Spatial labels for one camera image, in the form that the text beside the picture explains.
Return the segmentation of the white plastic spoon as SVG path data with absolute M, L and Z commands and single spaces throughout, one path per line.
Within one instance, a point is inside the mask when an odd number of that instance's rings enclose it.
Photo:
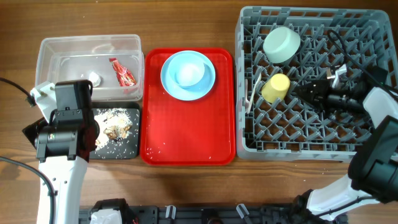
M 250 112 L 251 103 L 248 98 L 248 80 L 247 79 L 245 79 L 245 103 L 244 103 L 244 106 L 245 106 L 245 113 L 248 114 Z

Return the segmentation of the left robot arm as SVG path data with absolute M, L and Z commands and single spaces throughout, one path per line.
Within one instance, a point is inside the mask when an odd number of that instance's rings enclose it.
M 100 131 L 92 110 L 93 84 L 50 83 L 43 93 L 31 93 L 44 116 L 23 130 L 39 161 L 37 223 L 78 223 L 81 187 Z

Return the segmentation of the white tissue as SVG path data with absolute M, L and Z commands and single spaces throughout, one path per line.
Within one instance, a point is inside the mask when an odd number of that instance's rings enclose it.
M 95 72 L 91 72 L 88 75 L 88 79 L 89 79 L 90 82 L 92 82 L 93 87 L 97 87 L 101 83 L 101 77 Z

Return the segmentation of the mint green bowl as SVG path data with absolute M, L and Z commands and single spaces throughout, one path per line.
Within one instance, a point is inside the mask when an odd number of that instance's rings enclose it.
M 283 63 L 293 57 L 300 47 L 300 36 L 288 27 L 271 31 L 263 43 L 264 53 L 271 63 Z

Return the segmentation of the light blue plate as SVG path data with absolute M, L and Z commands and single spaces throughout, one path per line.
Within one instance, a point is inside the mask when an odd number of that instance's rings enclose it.
M 202 53 L 200 54 L 205 63 L 205 75 L 198 84 L 190 88 L 179 87 L 169 77 L 168 67 L 172 55 L 164 62 L 160 73 L 160 79 L 164 90 L 172 97 L 182 101 L 193 101 L 204 97 L 213 88 L 216 79 L 215 67 L 207 56 Z

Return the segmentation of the light blue bowl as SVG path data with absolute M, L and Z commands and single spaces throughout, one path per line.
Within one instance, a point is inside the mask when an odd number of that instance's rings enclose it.
M 181 88 L 198 84 L 205 75 L 205 63 L 200 53 L 182 51 L 172 55 L 168 67 L 169 77 Z

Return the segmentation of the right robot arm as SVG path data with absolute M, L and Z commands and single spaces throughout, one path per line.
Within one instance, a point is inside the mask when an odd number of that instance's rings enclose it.
M 363 205 L 397 200 L 397 91 L 384 84 L 387 70 L 371 67 L 376 83 L 363 101 L 374 132 L 352 158 L 348 173 L 332 184 L 296 197 L 288 219 L 291 223 L 332 222 L 339 215 Z

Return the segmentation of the white plastic fork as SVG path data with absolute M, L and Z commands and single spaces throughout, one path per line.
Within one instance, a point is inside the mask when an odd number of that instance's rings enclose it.
M 250 111 L 251 111 L 251 106 L 252 106 L 253 101 L 254 101 L 254 95 L 256 93 L 256 88 L 257 88 L 258 84 L 260 83 L 260 81 L 261 81 L 261 75 L 258 76 L 258 78 L 257 78 L 257 80 L 256 80 L 256 82 L 255 82 L 255 84 L 254 84 L 254 86 L 252 88 L 252 93 L 251 93 L 250 100 L 246 103 L 246 106 L 245 106 L 246 114 L 249 114 Z

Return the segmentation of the red snack wrapper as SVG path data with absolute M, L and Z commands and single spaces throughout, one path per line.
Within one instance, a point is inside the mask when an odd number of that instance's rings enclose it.
M 120 86 L 134 86 L 137 84 L 136 79 L 133 77 L 132 73 L 126 67 L 121 65 L 117 58 L 110 58 L 109 62 L 116 72 L 116 78 Z

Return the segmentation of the rice and food scraps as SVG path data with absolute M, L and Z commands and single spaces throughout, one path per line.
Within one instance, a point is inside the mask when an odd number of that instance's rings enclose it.
M 121 146 L 123 140 L 131 135 L 132 121 L 127 109 L 97 108 L 94 112 L 99 126 L 99 135 L 95 142 L 97 151 L 110 144 Z

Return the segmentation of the yellow plastic cup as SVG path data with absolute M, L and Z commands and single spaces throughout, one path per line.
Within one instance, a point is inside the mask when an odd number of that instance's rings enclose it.
M 276 99 L 283 100 L 290 88 L 290 80 L 287 75 L 277 73 L 273 75 L 262 87 L 261 95 L 269 103 Z

